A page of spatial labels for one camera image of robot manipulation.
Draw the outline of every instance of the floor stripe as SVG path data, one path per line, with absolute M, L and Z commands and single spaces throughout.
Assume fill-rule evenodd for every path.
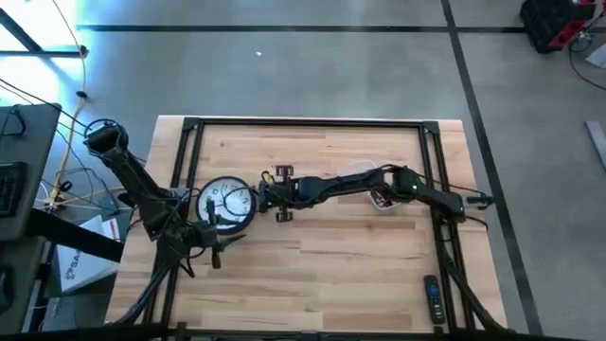
M 442 7 L 444 9 L 444 16 L 450 29 L 449 34 L 451 37 L 451 43 L 453 45 L 454 57 L 456 59 L 456 65 L 458 67 L 459 76 L 463 83 L 463 90 L 465 91 L 465 98 L 472 115 L 473 128 L 477 136 L 478 143 L 480 145 L 480 153 L 484 159 L 484 166 L 486 173 L 489 178 L 490 188 L 492 190 L 492 196 L 495 199 L 495 206 L 499 221 L 501 222 L 501 229 L 503 230 L 503 236 L 505 237 L 505 243 L 509 255 L 509 261 L 513 269 L 513 276 L 518 287 L 518 294 L 522 300 L 522 309 L 526 318 L 526 324 L 528 325 L 528 332 L 531 334 L 541 335 L 543 334 L 543 328 L 541 327 L 541 320 L 537 313 L 537 307 L 530 289 L 530 283 L 526 275 L 526 268 L 524 261 L 522 260 L 522 254 L 520 253 L 520 247 L 518 245 L 515 230 L 509 216 L 508 206 L 505 201 L 505 193 L 501 187 L 501 181 L 499 180 L 499 174 L 492 157 L 492 151 L 490 150 L 490 144 L 486 135 L 486 129 L 484 127 L 484 121 L 480 115 L 480 109 L 477 104 L 477 98 L 473 91 L 472 79 L 470 77 L 467 64 L 465 62 L 465 55 L 463 54 L 463 48 L 456 31 L 455 18 L 451 9 L 450 0 L 441 0 Z
M 448 27 L 425 26 L 301 26 L 301 25 L 76 25 L 78 30 L 95 32 L 399 32 L 448 33 Z M 458 33 L 526 33 L 524 27 L 457 27 Z M 595 27 L 594 33 L 606 33 L 606 27 Z
M 76 25 L 76 29 L 96 32 L 430 32 L 447 33 L 447 27 L 410 26 L 154 26 Z

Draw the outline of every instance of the yellow cable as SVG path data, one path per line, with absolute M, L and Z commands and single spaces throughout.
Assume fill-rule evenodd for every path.
M 109 188 L 109 190 L 110 191 L 124 190 L 124 188 L 120 188 L 120 187 L 118 187 L 118 188 Z M 94 197 L 94 196 L 102 194 L 102 193 L 107 193 L 107 190 L 105 190 L 105 189 L 104 190 L 99 190 L 99 191 L 94 192 L 93 194 L 81 196 L 80 198 L 67 199 L 67 200 L 62 201 L 62 202 L 53 202 L 52 198 L 50 198 L 50 200 L 48 201 L 48 203 L 52 204 L 53 206 L 62 206 L 62 205 L 65 205 L 65 204 L 77 202 L 79 200 L 88 199 L 88 198 Z
M 61 15 L 63 22 L 67 26 L 69 33 L 71 34 L 72 38 L 74 39 L 74 43 L 76 43 L 76 48 L 78 49 L 78 53 L 80 54 L 80 61 L 82 62 L 82 84 L 81 84 L 80 90 L 81 90 L 81 92 L 85 93 L 86 92 L 86 64 L 84 63 L 84 56 L 82 55 L 82 51 L 80 49 L 80 44 L 78 43 L 78 39 L 76 38 L 76 35 L 74 34 L 71 27 L 69 26 L 69 23 L 67 23 L 67 20 L 63 16 L 63 13 L 62 13 L 61 9 L 59 8 L 59 5 L 57 5 L 57 2 L 55 0 L 52 0 L 52 1 L 53 1 L 53 4 L 55 5 L 55 8 Z M 76 107 L 76 111 L 74 112 L 74 118 L 78 117 L 78 115 L 80 114 L 80 111 L 84 107 L 84 103 L 85 103 L 84 99 L 81 97 L 78 97 L 78 105 Z M 71 125 L 70 125 L 70 130 L 69 130 L 69 135 L 67 137 L 67 148 L 65 148 L 65 152 L 63 153 L 63 158 L 61 160 L 61 164 L 59 165 L 59 170 L 57 172 L 57 175 L 55 176 L 55 183 L 54 183 L 53 189 L 50 193 L 51 202 L 54 202 L 55 198 L 59 195 L 58 187 L 61 185 L 62 171 L 64 171 L 65 167 L 67 166 L 67 159 L 69 158 L 69 147 L 71 146 L 72 140 L 74 137 L 74 125 L 75 124 L 76 124 L 76 121 L 74 119 L 72 119 Z

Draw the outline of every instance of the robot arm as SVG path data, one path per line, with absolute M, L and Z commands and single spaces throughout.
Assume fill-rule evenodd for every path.
M 391 185 L 385 176 L 391 174 Z M 258 186 L 259 212 L 272 207 L 303 209 L 324 203 L 329 198 L 373 190 L 394 202 L 419 200 L 436 207 L 446 219 L 465 222 L 465 209 L 460 195 L 441 192 L 425 185 L 420 176 L 407 167 L 385 166 L 348 176 L 322 179 L 305 176 L 275 183 L 273 177 L 261 180 Z

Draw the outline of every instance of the black remote control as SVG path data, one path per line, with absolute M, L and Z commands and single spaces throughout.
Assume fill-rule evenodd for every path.
M 429 305 L 429 315 L 432 322 L 436 325 L 446 322 L 444 316 L 444 306 L 442 305 L 442 296 L 439 292 L 439 283 L 437 277 L 428 275 L 423 278 L 425 283 L 425 295 L 427 295 L 427 304 Z

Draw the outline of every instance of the clock face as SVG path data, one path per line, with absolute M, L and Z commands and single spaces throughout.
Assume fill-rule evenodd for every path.
M 221 235 L 230 235 L 247 227 L 255 215 L 257 200 L 249 186 L 234 176 L 222 176 L 208 182 L 198 195 L 196 213 L 201 220 L 208 220 L 206 201 L 215 203 L 215 214 L 223 218 L 240 222 L 239 224 L 217 225 Z

